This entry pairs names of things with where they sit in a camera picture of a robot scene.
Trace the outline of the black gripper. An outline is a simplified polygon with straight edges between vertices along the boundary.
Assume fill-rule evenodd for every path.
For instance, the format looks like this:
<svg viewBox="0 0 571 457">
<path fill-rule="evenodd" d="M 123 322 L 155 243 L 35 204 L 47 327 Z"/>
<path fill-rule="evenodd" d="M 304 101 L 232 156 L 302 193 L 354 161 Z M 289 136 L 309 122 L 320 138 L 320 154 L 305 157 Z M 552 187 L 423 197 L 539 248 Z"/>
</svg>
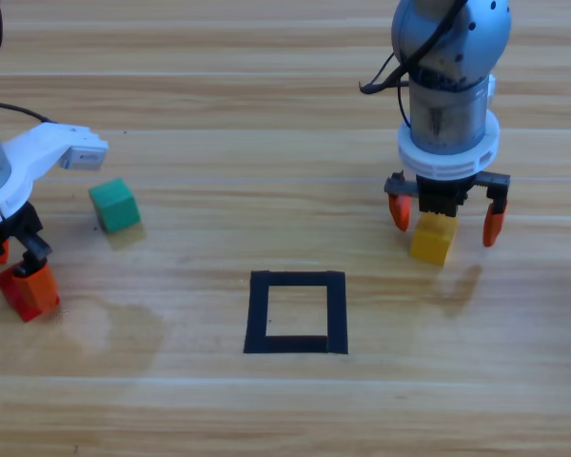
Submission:
<svg viewBox="0 0 571 457">
<path fill-rule="evenodd" d="M 462 179 L 449 181 L 417 175 L 416 181 L 412 182 L 405 180 L 403 172 L 394 172 L 386 180 L 384 191 L 388 194 L 389 210 L 395 226 L 401 231 L 407 231 L 410 220 L 410 197 L 419 200 L 421 212 L 455 217 L 458 206 L 464 204 L 468 192 L 476 186 L 486 188 L 486 197 L 491 200 L 484 218 L 482 243 L 485 247 L 492 247 L 502 231 L 510 186 L 509 175 L 481 171 Z"/>
<path fill-rule="evenodd" d="M 34 206 L 27 202 L 11 217 L 0 222 L 0 265 L 9 260 L 10 238 L 16 238 L 27 251 L 23 262 L 12 270 L 17 311 L 49 312 L 55 310 L 59 295 L 53 273 L 47 262 L 52 249 L 39 235 L 43 225 Z"/>
</svg>

